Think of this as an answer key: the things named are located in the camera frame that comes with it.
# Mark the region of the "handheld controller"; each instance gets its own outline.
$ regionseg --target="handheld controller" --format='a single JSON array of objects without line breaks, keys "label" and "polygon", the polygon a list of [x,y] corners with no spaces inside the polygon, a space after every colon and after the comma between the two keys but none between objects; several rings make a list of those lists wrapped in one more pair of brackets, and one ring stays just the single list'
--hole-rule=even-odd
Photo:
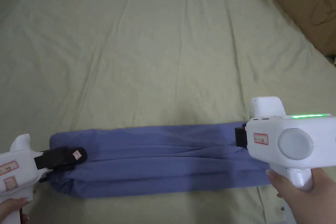
[{"label": "handheld controller", "polygon": [[[313,187],[311,168],[336,165],[336,117],[286,115],[278,97],[256,97],[251,105],[254,117],[236,128],[236,141],[253,158],[269,163],[303,191]],[[287,223],[296,224],[291,209],[283,203]]]},{"label": "handheld controller", "polygon": [[[0,203],[9,198],[33,198],[33,185],[54,173],[74,169],[87,158],[83,148],[58,148],[44,152],[30,149],[30,136],[18,136],[10,152],[0,154]],[[19,224],[20,211],[11,213],[1,224]]]}]

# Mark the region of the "green led light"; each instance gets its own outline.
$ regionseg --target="green led light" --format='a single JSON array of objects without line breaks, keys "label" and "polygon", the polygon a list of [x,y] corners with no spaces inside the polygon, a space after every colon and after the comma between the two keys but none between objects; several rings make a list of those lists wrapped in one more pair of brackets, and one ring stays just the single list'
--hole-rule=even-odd
[{"label": "green led light", "polygon": [[302,114],[302,115],[292,115],[292,118],[304,118],[304,117],[316,117],[316,116],[326,116],[326,114]]}]

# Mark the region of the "cardboard box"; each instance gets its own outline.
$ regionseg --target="cardboard box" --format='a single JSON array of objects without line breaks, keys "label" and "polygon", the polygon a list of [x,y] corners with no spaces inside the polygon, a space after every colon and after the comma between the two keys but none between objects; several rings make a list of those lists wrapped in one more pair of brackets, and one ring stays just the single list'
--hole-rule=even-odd
[{"label": "cardboard box", "polygon": [[336,0],[276,0],[324,55],[336,54]]}]

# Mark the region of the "finger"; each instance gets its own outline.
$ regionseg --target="finger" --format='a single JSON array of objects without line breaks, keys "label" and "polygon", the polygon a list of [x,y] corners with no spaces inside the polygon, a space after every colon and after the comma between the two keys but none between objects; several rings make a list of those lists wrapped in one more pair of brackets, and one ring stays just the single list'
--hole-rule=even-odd
[{"label": "finger", "polygon": [[328,176],[328,174],[322,168],[314,168],[311,169],[311,175],[313,177],[314,186],[318,186],[320,184],[331,182],[332,179]]},{"label": "finger", "polygon": [[272,186],[275,187],[275,189],[287,203],[290,203],[294,199],[298,199],[298,196],[303,194],[288,179],[276,173],[275,171],[267,170],[266,173]]},{"label": "finger", "polygon": [[27,214],[23,214],[21,216],[21,224],[27,224],[29,221],[29,217],[27,216]]},{"label": "finger", "polygon": [[0,223],[13,211],[19,211],[28,204],[26,198],[7,199],[0,204]]}]

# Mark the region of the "human hand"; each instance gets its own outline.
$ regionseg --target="human hand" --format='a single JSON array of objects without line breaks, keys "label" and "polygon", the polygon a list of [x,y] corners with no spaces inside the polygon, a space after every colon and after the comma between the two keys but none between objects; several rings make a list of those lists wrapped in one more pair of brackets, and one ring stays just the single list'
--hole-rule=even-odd
[{"label": "human hand", "polygon": [[[21,199],[8,199],[3,201],[0,204],[0,223],[12,212],[14,211],[19,211],[22,209],[25,205],[28,204],[28,200],[26,198],[21,198]],[[21,216],[21,224],[26,224],[28,223],[28,217],[26,214],[23,214]]]},{"label": "human hand", "polygon": [[272,170],[268,178],[292,210],[297,224],[334,224],[336,222],[336,183],[322,168],[311,169],[313,188],[303,192]]}]

